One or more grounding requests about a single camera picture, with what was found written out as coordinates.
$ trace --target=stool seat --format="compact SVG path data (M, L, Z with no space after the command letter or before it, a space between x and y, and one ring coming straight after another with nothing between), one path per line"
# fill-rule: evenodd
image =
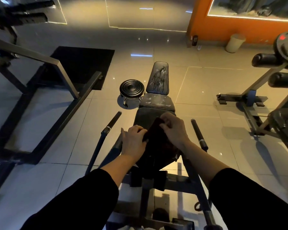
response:
M142 82L138 80L124 81L120 87L119 92L126 98L139 98L143 95L145 87Z

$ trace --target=stool leg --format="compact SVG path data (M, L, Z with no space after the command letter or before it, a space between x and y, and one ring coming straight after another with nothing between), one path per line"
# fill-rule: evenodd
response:
M127 105L127 103L126 103L126 99L127 99L127 98L124 98L124 103L123 103L123 105L125 106L125 108L128 108L128 105Z

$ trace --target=hand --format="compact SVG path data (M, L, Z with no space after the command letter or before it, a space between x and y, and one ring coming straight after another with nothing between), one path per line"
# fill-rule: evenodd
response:
M124 129L121 128L123 135L122 155L131 156L134 163L136 163L145 151L147 141L142 141L146 132L146 129L138 125L130 127L128 132L125 132Z
M160 124L160 127L164 130L167 138L173 145L183 151L185 144L190 142L184 121L169 112L162 114L160 118L165 122Z

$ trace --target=person's left hand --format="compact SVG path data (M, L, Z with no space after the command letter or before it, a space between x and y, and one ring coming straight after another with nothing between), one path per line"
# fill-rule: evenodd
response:
M147 141L143 142L143 136L146 132L146 129L138 125L130 127L128 132L121 128L123 135L122 155L130 156L136 163L145 151Z

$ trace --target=person's right hand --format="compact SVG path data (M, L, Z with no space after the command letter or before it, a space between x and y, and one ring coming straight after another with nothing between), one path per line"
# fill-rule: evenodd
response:
M167 138L173 145L183 151L185 144L190 142L184 121L169 112L162 114L160 118L165 122L160 124L160 127L164 130Z

